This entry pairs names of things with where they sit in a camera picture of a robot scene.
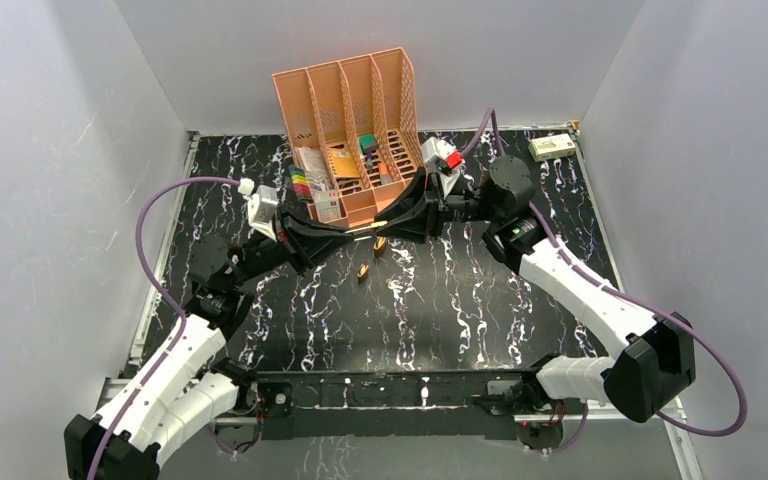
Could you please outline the large brass padlock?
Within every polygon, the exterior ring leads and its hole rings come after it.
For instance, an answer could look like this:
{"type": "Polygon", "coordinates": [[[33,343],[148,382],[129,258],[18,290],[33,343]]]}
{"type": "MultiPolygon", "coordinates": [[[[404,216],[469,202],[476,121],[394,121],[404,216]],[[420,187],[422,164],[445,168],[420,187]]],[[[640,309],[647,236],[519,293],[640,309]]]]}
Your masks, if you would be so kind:
{"type": "Polygon", "coordinates": [[[377,237],[373,246],[373,256],[375,259],[380,259],[388,246],[388,239],[385,237],[377,237]]]}

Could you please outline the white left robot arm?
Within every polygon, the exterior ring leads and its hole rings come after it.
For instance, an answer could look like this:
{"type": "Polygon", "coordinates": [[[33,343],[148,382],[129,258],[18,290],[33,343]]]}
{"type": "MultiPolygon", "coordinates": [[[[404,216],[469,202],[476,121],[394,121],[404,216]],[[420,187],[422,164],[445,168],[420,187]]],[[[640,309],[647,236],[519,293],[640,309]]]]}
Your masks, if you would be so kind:
{"type": "Polygon", "coordinates": [[[167,339],[92,417],[64,431],[71,479],[156,479],[169,458],[222,413],[246,416],[257,387],[237,367],[202,369],[233,337],[252,303],[244,285],[289,264],[313,269],[353,240],[344,227],[280,209],[243,245],[217,236],[190,256],[191,296],[167,339]]]}

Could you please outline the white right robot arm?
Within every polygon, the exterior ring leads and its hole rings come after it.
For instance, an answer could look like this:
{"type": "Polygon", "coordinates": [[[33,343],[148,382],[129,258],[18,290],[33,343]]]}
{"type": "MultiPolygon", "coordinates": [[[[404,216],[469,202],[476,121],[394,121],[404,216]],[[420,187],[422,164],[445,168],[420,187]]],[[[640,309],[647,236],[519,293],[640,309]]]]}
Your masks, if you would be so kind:
{"type": "Polygon", "coordinates": [[[643,423],[694,382],[691,327],[640,305],[578,259],[533,207],[535,192],[517,157],[496,158],[477,189],[445,159],[419,169],[375,221],[380,235],[416,243],[439,236],[448,222],[486,222],[482,240],[492,257],[558,301],[606,351],[547,356],[525,376],[525,405],[547,414],[562,400],[599,401],[643,423]]]}

